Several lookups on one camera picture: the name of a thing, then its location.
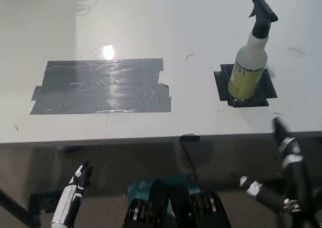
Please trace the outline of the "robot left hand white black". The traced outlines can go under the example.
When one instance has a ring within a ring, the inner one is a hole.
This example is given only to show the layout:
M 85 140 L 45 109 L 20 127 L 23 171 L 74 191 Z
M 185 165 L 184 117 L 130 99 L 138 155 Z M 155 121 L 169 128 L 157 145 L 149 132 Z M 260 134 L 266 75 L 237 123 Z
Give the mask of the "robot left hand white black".
M 51 227 L 73 227 L 85 189 L 90 185 L 93 166 L 85 161 L 73 174 L 59 199 Z

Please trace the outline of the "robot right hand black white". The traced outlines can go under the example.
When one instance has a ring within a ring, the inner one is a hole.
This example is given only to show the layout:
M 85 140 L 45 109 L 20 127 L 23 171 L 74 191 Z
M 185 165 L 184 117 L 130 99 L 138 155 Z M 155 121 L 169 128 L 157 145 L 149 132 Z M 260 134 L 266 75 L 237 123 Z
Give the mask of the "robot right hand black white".
M 239 186 L 263 206 L 275 213 L 293 212 L 309 214 L 314 212 L 314 201 L 306 164 L 301 148 L 282 121 L 273 119 L 274 137 L 281 156 L 281 166 L 286 193 L 279 195 L 262 183 L 247 176 L 234 174 Z

